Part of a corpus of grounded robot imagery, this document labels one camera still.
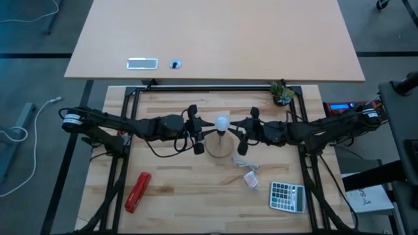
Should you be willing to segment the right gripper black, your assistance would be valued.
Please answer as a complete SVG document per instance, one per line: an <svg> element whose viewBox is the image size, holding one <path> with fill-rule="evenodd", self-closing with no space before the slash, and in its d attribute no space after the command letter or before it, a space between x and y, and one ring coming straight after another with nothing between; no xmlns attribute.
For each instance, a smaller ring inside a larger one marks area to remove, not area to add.
<svg viewBox="0 0 418 235"><path fill-rule="evenodd" d="M230 125L236 128L228 128L228 131L240 140L237 149L239 155L246 155L249 146L257 145L263 135L263 128L259 119L259 109L252 107L250 115L251 117L240 121L231 121Z"/></svg>

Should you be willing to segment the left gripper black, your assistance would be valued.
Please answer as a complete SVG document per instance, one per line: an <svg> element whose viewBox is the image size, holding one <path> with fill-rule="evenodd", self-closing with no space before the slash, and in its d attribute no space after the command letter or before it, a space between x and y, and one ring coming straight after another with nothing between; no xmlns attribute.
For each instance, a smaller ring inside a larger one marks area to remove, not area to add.
<svg viewBox="0 0 418 235"><path fill-rule="evenodd" d="M216 129L210 129L207 131L202 131L202 127L213 127L214 124L207 122L203 119L196 117L198 110L197 105L192 104L187 108L187 116L188 120L186 121L186 130L189 132L191 138L195 139L195 143L193 144L193 151L195 155L200 155L204 153L204 144L202 143L202 139L213 132Z"/></svg>

